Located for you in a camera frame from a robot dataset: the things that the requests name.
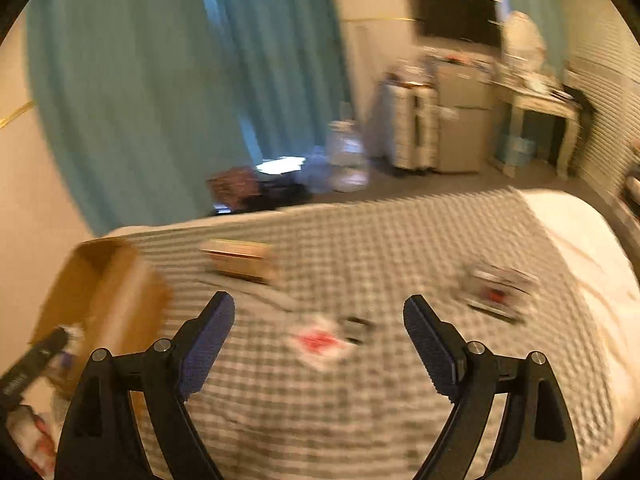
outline table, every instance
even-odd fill
[[[499,82],[494,82],[494,86],[498,98],[505,103],[511,104],[513,109],[509,128],[510,137],[520,137],[522,135],[522,123],[526,110],[566,119],[566,130],[564,131],[564,139],[562,140],[556,170],[561,178],[567,179],[569,163],[580,132],[578,106],[573,101],[566,102],[551,95],[539,94],[523,87]],[[494,163],[501,168],[505,175],[513,178],[516,171],[516,158],[517,153],[513,150],[508,150],[507,158],[504,162],[494,159]]]

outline television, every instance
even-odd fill
[[[424,36],[500,48],[496,5],[494,0],[418,0],[418,30]]]

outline gold trim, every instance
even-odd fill
[[[33,108],[33,101],[29,101],[26,104],[23,104],[20,108],[18,108],[15,112],[9,114],[7,117],[5,117],[4,119],[0,119],[0,130],[2,130],[2,128],[4,128],[5,126],[7,126],[10,122],[16,120],[18,117],[20,117],[23,113],[28,112],[29,110],[31,110]]]

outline white object on bed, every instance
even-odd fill
[[[624,444],[640,418],[640,289],[629,260],[605,219],[586,202],[564,192],[521,192],[533,213],[578,280],[580,292],[593,313],[609,365],[609,391],[614,414],[614,437],[583,470],[584,480],[596,480]],[[119,236],[219,222],[259,221],[270,215],[295,214],[306,208],[331,204],[295,206],[279,212],[263,212],[196,220],[184,224],[149,228],[123,228]]]

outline small cardboard box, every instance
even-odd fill
[[[146,350],[157,339],[171,292],[138,250],[120,238],[79,245],[60,271],[36,324],[31,342],[59,325],[80,324],[84,342],[64,379],[49,380],[71,398],[87,360],[97,348],[113,355]]]
[[[267,244],[214,238],[204,242],[200,250],[225,276],[258,283],[272,283],[278,277],[273,249]]]

